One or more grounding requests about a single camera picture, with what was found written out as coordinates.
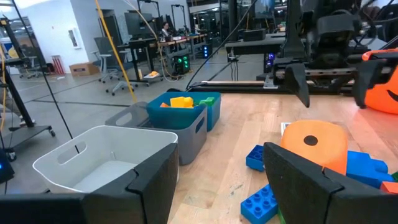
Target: teal plastic bin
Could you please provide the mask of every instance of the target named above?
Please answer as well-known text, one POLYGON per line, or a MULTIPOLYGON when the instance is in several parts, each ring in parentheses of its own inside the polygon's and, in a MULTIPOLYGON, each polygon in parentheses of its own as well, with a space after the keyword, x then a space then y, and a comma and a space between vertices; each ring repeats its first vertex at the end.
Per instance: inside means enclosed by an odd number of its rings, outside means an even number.
POLYGON ((162 103, 170 105, 170 99, 175 97, 191 97, 194 102, 214 97, 215 102, 207 107, 207 131, 211 131, 220 118, 221 94, 215 92, 170 92, 163 93, 152 100, 147 106, 147 112, 152 124, 163 127, 167 121, 167 128, 183 129, 189 127, 201 113, 197 106, 194 109, 186 108, 161 108, 162 103))

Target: red toy block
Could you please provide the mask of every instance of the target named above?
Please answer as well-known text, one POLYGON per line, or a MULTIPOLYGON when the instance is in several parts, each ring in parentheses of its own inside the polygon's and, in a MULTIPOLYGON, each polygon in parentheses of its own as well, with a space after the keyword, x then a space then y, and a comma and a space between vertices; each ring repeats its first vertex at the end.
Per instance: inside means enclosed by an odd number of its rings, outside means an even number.
POLYGON ((398 183, 383 181, 381 182, 380 190, 390 194, 398 194, 398 183))

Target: white plastic bin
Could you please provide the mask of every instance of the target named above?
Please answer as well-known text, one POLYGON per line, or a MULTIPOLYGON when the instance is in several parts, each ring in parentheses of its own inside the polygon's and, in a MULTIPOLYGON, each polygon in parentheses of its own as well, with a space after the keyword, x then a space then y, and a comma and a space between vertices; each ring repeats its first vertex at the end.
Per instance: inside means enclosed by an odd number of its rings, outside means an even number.
POLYGON ((52 193, 90 193, 177 140, 175 133, 165 131, 98 126, 38 158, 33 168, 52 193), (79 148, 80 153, 63 164, 58 162, 82 142, 85 149, 79 148))

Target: green toy block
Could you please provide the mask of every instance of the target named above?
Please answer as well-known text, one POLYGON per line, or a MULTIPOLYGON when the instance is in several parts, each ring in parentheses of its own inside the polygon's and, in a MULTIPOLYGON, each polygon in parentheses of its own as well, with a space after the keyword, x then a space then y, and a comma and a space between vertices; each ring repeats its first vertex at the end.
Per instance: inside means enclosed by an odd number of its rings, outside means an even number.
POLYGON ((215 101, 214 97, 208 97, 205 100, 201 100, 199 102, 199 105, 206 104, 207 106, 213 106, 214 101, 215 101))
POLYGON ((285 219, 282 215, 282 212, 280 212, 280 209, 278 209, 278 217, 279 217, 280 224, 286 224, 285 219))
POLYGON ((394 178, 394 180, 398 182, 398 171, 392 174, 392 178, 394 178))

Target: cardboard box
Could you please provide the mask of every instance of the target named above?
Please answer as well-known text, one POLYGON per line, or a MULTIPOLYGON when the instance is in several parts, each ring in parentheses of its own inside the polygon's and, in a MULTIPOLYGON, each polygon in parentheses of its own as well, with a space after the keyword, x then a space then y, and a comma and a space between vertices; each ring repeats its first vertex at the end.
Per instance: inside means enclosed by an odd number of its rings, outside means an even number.
POLYGON ((94 75, 100 72, 99 68, 92 62, 74 64, 69 68, 73 76, 94 75))

